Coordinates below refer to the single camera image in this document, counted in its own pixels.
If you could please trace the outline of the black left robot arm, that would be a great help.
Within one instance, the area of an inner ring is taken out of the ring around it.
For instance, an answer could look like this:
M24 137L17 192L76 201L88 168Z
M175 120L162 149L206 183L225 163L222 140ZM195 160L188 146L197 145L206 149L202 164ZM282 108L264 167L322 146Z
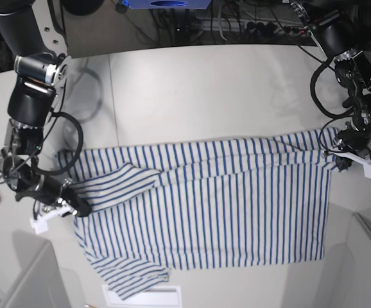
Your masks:
M346 120L345 129L332 141L319 135L324 155L333 155L339 170L358 163L365 177L371 178L371 63L359 46L356 27L336 5L311 1L291 1L290 5L326 57L311 77L311 98L331 122ZM341 114L328 111L316 95L317 79L330 66L349 95L342 103L345 111Z

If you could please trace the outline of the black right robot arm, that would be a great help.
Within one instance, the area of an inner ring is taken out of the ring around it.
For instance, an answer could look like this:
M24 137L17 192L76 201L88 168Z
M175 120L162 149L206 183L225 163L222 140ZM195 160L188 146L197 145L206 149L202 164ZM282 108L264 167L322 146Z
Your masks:
M32 198L49 213L87 217L91 206L71 187L70 180L57 177L77 162L83 148L83 130L70 114L55 110L54 103L65 92L71 57L65 34L56 23L51 1L0 1L0 34L15 56L17 75L8 102L9 122L0 151L0 179L15 199ZM39 168L38 155L48 135L45 124L64 118L78 133L74 155L58 170Z

